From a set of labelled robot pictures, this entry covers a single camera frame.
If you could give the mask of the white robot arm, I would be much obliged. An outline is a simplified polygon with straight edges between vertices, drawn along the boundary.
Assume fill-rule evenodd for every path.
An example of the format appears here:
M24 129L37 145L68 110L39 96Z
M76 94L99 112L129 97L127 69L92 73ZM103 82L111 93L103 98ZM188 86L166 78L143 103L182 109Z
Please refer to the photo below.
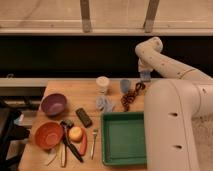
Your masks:
M192 119L213 114L213 78L162 49L158 37L135 48L142 65L161 75L144 96L148 171L201 171Z

